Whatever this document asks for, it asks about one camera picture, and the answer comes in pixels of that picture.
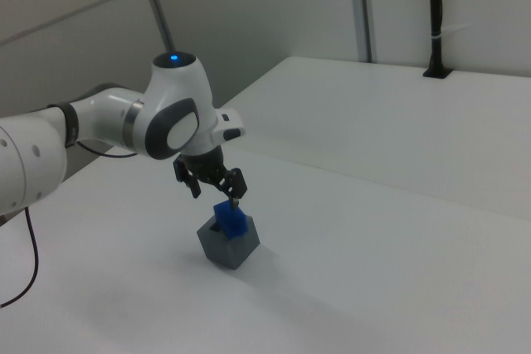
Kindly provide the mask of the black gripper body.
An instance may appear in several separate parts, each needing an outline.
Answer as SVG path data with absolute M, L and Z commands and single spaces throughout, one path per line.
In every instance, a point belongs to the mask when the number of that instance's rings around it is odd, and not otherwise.
M 221 147 L 201 155 L 178 156 L 178 180 L 183 182 L 187 176 L 193 175 L 201 182 L 220 182 L 227 172 L 223 164 Z

